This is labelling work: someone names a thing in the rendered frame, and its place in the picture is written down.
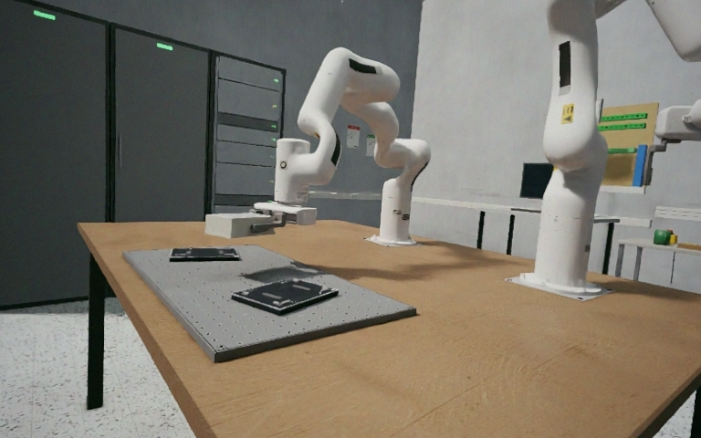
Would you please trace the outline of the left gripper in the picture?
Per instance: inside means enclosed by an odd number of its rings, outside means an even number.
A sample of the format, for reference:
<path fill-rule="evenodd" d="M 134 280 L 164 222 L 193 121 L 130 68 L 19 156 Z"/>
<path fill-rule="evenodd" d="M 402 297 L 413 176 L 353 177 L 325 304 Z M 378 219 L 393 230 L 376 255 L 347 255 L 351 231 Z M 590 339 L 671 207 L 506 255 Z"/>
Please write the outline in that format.
<path fill-rule="evenodd" d="M 662 145 L 651 145 L 648 148 L 646 164 L 643 169 L 642 185 L 650 186 L 653 175 L 653 156 L 656 151 L 666 151 L 667 144 L 681 141 L 701 141 L 701 130 L 691 119 L 693 106 L 673 106 L 658 113 L 655 136 L 662 140 Z"/>

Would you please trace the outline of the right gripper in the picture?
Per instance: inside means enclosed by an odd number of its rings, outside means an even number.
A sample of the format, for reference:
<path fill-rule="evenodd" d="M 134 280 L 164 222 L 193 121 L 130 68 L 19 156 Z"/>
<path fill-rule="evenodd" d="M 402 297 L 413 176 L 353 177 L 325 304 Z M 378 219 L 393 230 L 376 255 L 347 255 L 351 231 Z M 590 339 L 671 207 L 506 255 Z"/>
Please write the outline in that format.
<path fill-rule="evenodd" d="M 269 228 L 284 227 L 287 224 L 310 225 L 316 223 L 317 209 L 303 207 L 305 204 L 286 203 L 255 203 L 254 209 L 249 210 L 253 214 L 265 214 L 274 216 L 272 224 L 251 224 L 250 233 L 261 233 Z"/>

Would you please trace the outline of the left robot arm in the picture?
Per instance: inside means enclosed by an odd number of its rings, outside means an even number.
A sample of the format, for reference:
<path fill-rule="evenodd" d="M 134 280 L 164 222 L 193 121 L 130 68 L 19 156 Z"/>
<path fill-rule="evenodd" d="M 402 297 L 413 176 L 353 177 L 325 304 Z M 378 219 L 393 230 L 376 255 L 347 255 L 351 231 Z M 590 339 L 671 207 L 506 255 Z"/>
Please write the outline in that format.
<path fill-rule="evenodd" d="M 543 150 L 555 167 L 543 197 L 535 272 L 519 276 L 532 287 L 576 296 L 602 292 L 586 281 L 596 201 L 608 159 L 607 141 L 596 120 L 596 20 L 625 1 L 545 0 L 552 94 Z M 678 56 L 701 62 L 701 0 L 645 1 Z"/>

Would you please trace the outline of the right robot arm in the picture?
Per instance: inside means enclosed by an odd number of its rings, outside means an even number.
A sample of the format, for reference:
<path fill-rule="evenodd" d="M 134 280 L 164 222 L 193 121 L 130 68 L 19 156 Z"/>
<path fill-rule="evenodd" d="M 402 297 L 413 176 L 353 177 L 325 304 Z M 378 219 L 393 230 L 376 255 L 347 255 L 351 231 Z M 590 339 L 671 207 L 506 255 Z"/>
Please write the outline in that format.
<path fill-rule="evenodd" d="M 403 169 L 399 176 L 384 183 L 380 236 L 371 237 L 371 241 L 416 245 L 415 240 L 408 238 L 413 184 L 429 164 L 431 149 L 422 140 L 396 139 L 399 123 L 386 102 L 394 99 L 399 89 L 400 80 L 389 67 L 343 47 L 331 50 L 298 115 L 299 128 L 320 139 L 319 147 L 310 154 L 308 141 L 277 141 L 275 201 L 306 203 L 309 184 L 324 185 L 331 180 L 340 160 L 341 145 L 330 124 L 341 105 L 369 124 L 376 140 L 376 163 L 383 168 Z"/>

